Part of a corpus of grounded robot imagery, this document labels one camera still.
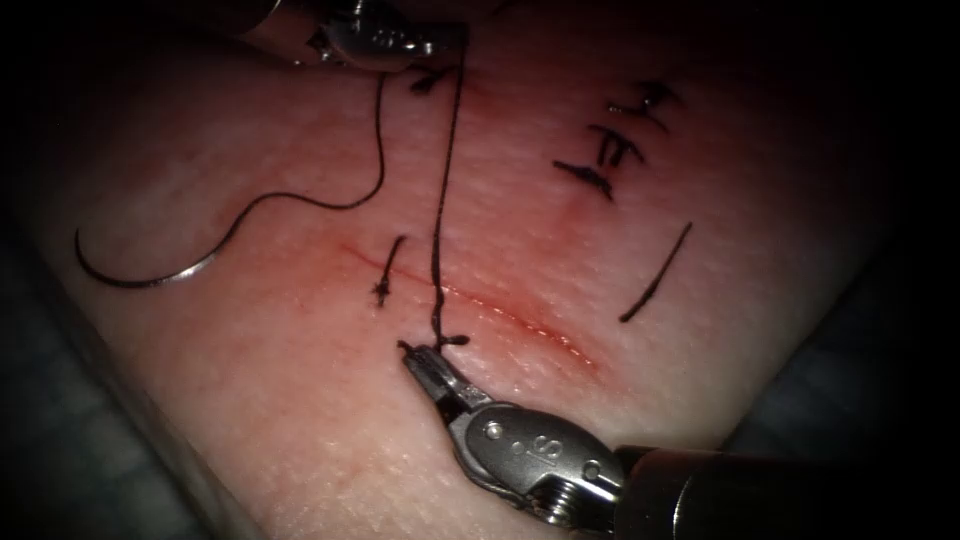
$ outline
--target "red incision line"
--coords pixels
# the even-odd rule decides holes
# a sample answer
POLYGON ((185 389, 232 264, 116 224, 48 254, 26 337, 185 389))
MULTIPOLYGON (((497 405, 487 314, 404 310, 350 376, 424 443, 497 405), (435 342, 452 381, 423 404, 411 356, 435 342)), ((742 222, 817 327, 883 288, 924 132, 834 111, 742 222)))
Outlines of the red incision line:
MULTIPOLYGON (((349 246, 349 245, 347 245, 347 244, 340 244, 340 249, 346 251, 347 253, 350 253, 351 255, 355 256, 356 258, 360 259, 361 261, 369 264, 370 266, 372 266, 372 267, 374 267, 374 268, 383 268, 383 264, 384 264, 384 263, 375 261, 375 260, 367 257, 366 255, 364 255, 363 253, 361 253, 359 250, 357 250, 357 249, 354 248, 353 246, 349 246)), ((405 277, 405 278, 409 278, 409 279, 411 279, 411 280, 413 280, 413 281, 416 281, 417 283, 420 283, 420 284, 425 285, 425 286, 428 286, 428 287, 432 286, 432 283, 431 283, 429 280, 424 279, 424 278, 422 278, 422 277, 419 277, 419 276, 417 276, 417 275, 411 274, 411 273, 406 272, 406 271, 404 271, 404 270, 401 270, 401 269, 397 268, 396 266, 394 266, 393 268, 390 269, 390 273, 391 273, 391 274, 396 274, 396 275, 399 275, 399 276, 403 276, 403 277, 405 277)), ((514 314, 512 314, 512 313, 510 313, 510 312, 508 312, 508 311, 506 311, 506 310, 504 310, 503 308, 497 307, 497 306, 493 305, 493 304, 490 303, 490 302, 486 302, 486 301, 480 300, 479 298, 476 298, 476 297, 474 297, 474 296, 472 296, 472 295, 470 295, 470 294, 461 292, 461 291, 457 290, 456 288, 451 287, 450 285, 445 285, 443 288, 444 288, 445 291, 452 293, 454 296, 457 296, 457 297, 459 297, 459 298, 462 298, 462 299, 464 299, 464 300, 466 300, 466 301, 468 301, 468 302, 470 302, 470 303, 472 303, 472 304, 474 304, 474 305, 480 306, 480 307, 482 307, 482 308, 484 308, 484 309, 486 309, 486 310, 488 310, 488 311, 492 311, 493 313, 495 313, 495 314, 497 314, 497 315, 499 315, 499 316, 501 316, 501 317, 504 317, 504 318, 506 318, 506 319, 509 319, 509 320, 512 321, 515 325, 523 328, 524 330, 527 330, 528 332, 531 332, 531 333, 533 333, 533 334, 536 334, 536 335, 538 335, 538 336, 540 336, 540 337, 547 338, 548 340, 552 341, 553 343, 556 343, 556 344, 559 345, 561 348, 563 348, 564 350, 566 350, 571 356, 573 356, 574 358, 576 358, 576 359, 579 361, 579 363, 580 363, 582 366, 584 366, 585 368, 587 368, 591 373, 596 374, 597 371, 599 370, 599 366, 597 365, 597 363, 596 363, 594 360, 592 360, 591 358, 589 358, 588 356, 586 356, 585 354, 583 354, 583 353, 573 344, 573 342, 570 340, 570 338, 564 336, 563 334, 561 334, 561 333, 559 333, 559 332, 556 332, 556 331, 554 331, 554 330, 551 330, 551 329, 549 329, 549 328, 547 328, 547 327, 537 326, 537 325, 535 325, 535 324, 533 324, 533 323, 531 323, 531 322, 529 322, 529 321, 527 321, 527 320, 525 320, 525 319, 522 319, 522 318, 520 318, 520 317, 517 317, 516 315, 514 315, 514 314)))

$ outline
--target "needle driver jaw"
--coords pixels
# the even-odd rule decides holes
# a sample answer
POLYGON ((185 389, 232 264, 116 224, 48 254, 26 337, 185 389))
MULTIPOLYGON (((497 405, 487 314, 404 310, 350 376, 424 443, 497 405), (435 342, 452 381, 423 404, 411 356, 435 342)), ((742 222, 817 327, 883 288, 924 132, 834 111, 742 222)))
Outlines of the needle driver jaw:
POLYGON ((489 405, 499 407, 515 407, 515 405, 494 402, 493 398, 477 388, 453 364, 431 347, 426 345, 411 347, 403 341, 399 345, 406 351, 403 364, 437 407, 447 433, 453 440, 454 456, 467 478, 487 491, 503 497, 517 508, 525 506, 522 496, 500 486, 497 479, 477 462, 476 458, 470 454, 466 442, 467 426, 470 425, 477 411, 489 405))
POLYGON ((494 400, 429 346, 398 345, 470 481, 552 525, 612 531, 624 473, 609 448, 569 420, 494 400))

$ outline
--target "cut suture end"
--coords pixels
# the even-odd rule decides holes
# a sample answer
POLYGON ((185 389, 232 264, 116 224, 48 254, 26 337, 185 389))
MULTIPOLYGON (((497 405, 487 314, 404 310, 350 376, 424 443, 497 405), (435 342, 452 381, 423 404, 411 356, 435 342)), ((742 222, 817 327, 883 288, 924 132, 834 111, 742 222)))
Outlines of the cut suture end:
POLYGON ((383 303, 386 301, 387 296, 390 294, 390 267, 393 266, 393 259, 397 256, 397 250, 400 249, 400 244, 406 240, 407 237, 400 235, 396 237, 393 241, 393 247, 390 248, 390 255, 387 256, 387 264, 383 267, 383 275, 380 277, 380 282, 373 285, 373 294, 377 295, 377 307, 382 308, 383 303))

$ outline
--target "black suture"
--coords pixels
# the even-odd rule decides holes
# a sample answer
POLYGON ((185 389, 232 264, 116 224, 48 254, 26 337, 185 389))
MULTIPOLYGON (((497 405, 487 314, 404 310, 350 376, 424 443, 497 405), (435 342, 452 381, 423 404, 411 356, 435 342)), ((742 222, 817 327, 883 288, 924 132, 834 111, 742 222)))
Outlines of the black suture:
POLYGON ((456 68, 456 66, 446 66, 440 69, 432 69, 420 64, 414 64, 410 66, 410 69, 412 70, 423 71, 427 74, 422 79, 418 79, 416 82, 411 84, 410 91, 420 96, 429 94, 430 90, 433 90, 433 86, 454 68, 456 68))
POLYGON ((614 149, 613 155, 610 156, 610 165, 612 167, 620 166, 620 161, 623 160, 623 155, 626 152, 630 152, 631 154, 637 156, 637 159, 640 160, 640 163, 646 162, 646 160, 643 158, 643 155, 640 153, 640 150, 637 149, 637 145, 633 144, 633 141, 624 137, 617 131, 598 124, 590 124, 587 126, 587 129, 599 131, 603 134, 603 140, 600 143, 600 153, 597 155, 597 167, 603 167, 604 161, 607 157, 607 149, 610 148, 611 142, 616 144, 616 149, 614 149))
POLYGON ((460 65, 457 67, 457 87, 453 94, 453 115, 450 119, 450 137, 447 142, 447 158, 443 168, 443 180, 440 183, 440 201, 437 203, 437 219, 433 228, 433 246, 430 255, 430 278, 436 293, 433 312, 430 316, 430 326, 436 341, 434 350, 441 352, 444 345, 466 345, 469 338, 454 336, 448 338, 443 334, 442 312, 445 297, 443 286, 440 283, 440 228, 443 223, 443 204, 447 198, 447 186, 450 183, 450 164, 453 161, 453 143, 457 133, 457 117, 460 113, 460 95, 463 93, 463 77, 466 71, 468 28, 464 25, 460 44, 460 65))
POLYGON ((654 293, 657 292, 657 288, 660 287, 660 281, 663 280, 664 274, 667 273, 667 268, 670 267, 670 263, 673 262, 673 258, 676 257, 677 252, 680 251, 680 246, 683 245, 684 239, 687 237, 687 234, 690 232, 690 229, 693 228, 693 222, 688 222, 687 225, 683 228, 683 232, 680 233, 680 237, 677 238, 677 242, 673 245, 673 249, 670 250, 670 255, 667 256, 667 260, 664 261, 663 266, 660 267, 660 271, 657 272, 657 275, 653 278, 653 281, 650 282, 650 285, 647 285, 643 294, 640 295, 640 299, 627 310, 626 313, 619 317, 620 322, 625 323, 633 318, 634 315, 646 305, 647 302, 653 298, 654 293))
POLYGON ((613 101, 607 101, 607 110, 610 112, 646 118, 656 124, 664 132, 669 132, 667 126, 665 126, 663 122, 654 118, 653 116, 650 116, 650 111, 653 110, 653 108, 665 98, 673 98, 678 102, 680 102, 680 98, 673 92, 673 90, 668 88, 660 81, 639 81, 634 83, 634 85, 639 87, 641 91, 644 92, 643 98, 640 100, 640 105, 636 107, 627 107, 614 103, 613 101))
POLYGON ((401 234, 393 241, 393 247, 390 248, 390 255, 387 256, 387 264, 383 266, 383 275, 380 276, 380 282, 375 283, 373 290, 370 291, 377 295, 377 307, 379 308, 383 307, 383 302, 387 299, 387 295, 390 294, 390 267, 393 266, 393 258, 397 256, 397 250, 400 249, 400 244, 406 239, 407 237, 401 234))
POLYGON ((104 283, 106 285, 110 285, 113 287, 120 287, 124 289, 144 289, 148 287, 157 287, 159 285, 164 285, 166 283, 172 283, 172 282, 182 281, 184 279, 187 279, 195 275, 197 272, 199 272, 203 268, 205 268, 211 262, 213 262, 213 260, 216 259, 217 255, 224 248, 224 246, 226 246, 227 243, 230 242, 230 240, 233 238, 234 234, 236 234, 237 229, 240 228, 240 224, 243 222, 244 218, 247 217, 247 215, 254 209, 254 207, 256 207, 258 204, 260 204, 263 201, 266 201, 269 199, 293 199, 296 201, 305 202, 307 204, 324 208, 327 210, 351 210, 353 208, 356 208, 364 204, 365 202, 372 199, 374 195, 376 195, 377 192, 380 191, 380 188, 383 186, 383 180, 385 176, 385 167, 384 167, 384 159, 383 159, 383 138, 380 135, 380 109, 381 109, 381 103, 383 101, 382 99, 383 85, 385 80, 386 80, 385 73, 381 74, 377 79, 377 93, 376 93, 376 100, 374 105, 375 107, 374 129, 376 131, 376 136, 377 136, 377 157, 379 159, 379 173, 377 175, 376 184, 373 186, 373 189, 371 189, 366 195, 350 203, 335 204, 335 203, 319 201, 319 200, 307 197, 306 195, 301 195, 299 193, 292 193, 287 191, 273 191, 269 193, 264 193, 258 196, 257 198, 253 199, 252 201, 250 201, 250 203, 247 204, 247 206, 243 209, 243 211, 237 214, 237 217, 233 220, 233 224, 230 225, 230 228, 227 229, 226 234, 223 235, 223 237, 220 239, 219 242, 217 242, 217 244, 213 247, 213 249, 208 251, 205 255, 200 257, 193 264, 177 272, 166 274, 160 277, 149 278, 149 279, 119 279, 119 278, 108 276, 103 272, 95 269, 90 264, 90 262, 87 261, 86 257, 84 257, 83 250, 80 248, 80 229, 79 228, 77 228, 73 237, 74 251, 77 256, 77 261, 80 263, 80 266, 88 275, 90 275, 97 281, 100 281, 101 283, 104 283))
POLYGON ((567 171, 580 180, 596 187, 607 199, 613 202, 613 186, 610 185, 610 181, 600 176, 600 174, 591 167, 571 165, 557 160, 553 160, 553 166, 567 171))

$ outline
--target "metal grasper tip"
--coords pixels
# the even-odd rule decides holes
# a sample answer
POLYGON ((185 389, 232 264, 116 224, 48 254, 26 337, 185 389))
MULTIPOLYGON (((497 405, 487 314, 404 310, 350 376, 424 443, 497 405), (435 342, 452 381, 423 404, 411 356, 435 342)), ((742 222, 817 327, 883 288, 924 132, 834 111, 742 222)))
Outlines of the metal grasper tip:
POLYGON ((430 396, 440 416, 448 425, 459 416, 493 403, 493 399, 477 388, 440 353, 427 345, 398 345, 406 351, 403 364, 423 391, 430 396))

